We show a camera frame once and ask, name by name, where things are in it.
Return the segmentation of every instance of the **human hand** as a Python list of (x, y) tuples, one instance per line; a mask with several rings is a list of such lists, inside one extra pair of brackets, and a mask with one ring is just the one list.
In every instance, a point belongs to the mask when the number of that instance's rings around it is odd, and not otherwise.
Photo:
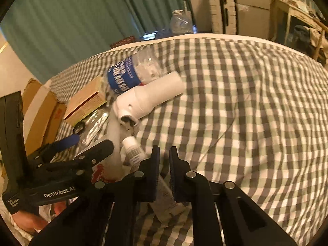
[[(65, 201), (54, 203), (56, 216), (65, 210), (65, 208)], [(43, 229), (48, 224), (48, 222), (45, 221), (42, 217), (25, 211), (18, 211), (17, 213), (13, 214), (13, 219), (17, 226), (30, 234), (33, 234), (36, 230)]]

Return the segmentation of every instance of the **blue bottle label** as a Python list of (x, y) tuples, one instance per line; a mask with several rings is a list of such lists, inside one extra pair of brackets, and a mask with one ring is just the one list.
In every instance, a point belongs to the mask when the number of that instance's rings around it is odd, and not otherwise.
[(107, 77), (111, 89), (116, 94), (121, 94), (141, 84), (141, 81), (134, 70), (132, 56), (129, 56), (125, 60), (110, 67), (108, 69)]

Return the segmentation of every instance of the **green curtain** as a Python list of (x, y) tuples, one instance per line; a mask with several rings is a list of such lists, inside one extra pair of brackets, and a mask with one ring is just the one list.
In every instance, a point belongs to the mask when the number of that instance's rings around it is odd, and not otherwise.
[(168, 27), (176, 9), (183, 0), (16, 0), (0, 28), (44, 83), (111, 43)]

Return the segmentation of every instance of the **white wall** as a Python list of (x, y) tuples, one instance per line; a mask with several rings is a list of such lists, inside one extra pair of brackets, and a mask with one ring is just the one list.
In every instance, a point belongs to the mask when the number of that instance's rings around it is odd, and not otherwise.
[[(5, 42), (0, 32), (0, 49)], [(35, 77), (7, 45), (0, 53), (0, 97), (19, 90), (23, 92), (30, 78)]]
[(208, 0), (190, 0), (198, 32), (211, 32), (212, 22)]

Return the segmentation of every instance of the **suitcase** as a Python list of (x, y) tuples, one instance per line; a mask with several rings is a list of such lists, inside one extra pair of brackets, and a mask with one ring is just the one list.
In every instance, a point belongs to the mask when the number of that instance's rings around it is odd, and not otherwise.
[(212, 32), (217, 34), (237, 33), (236, 7), (234, 0), (209, 0)]

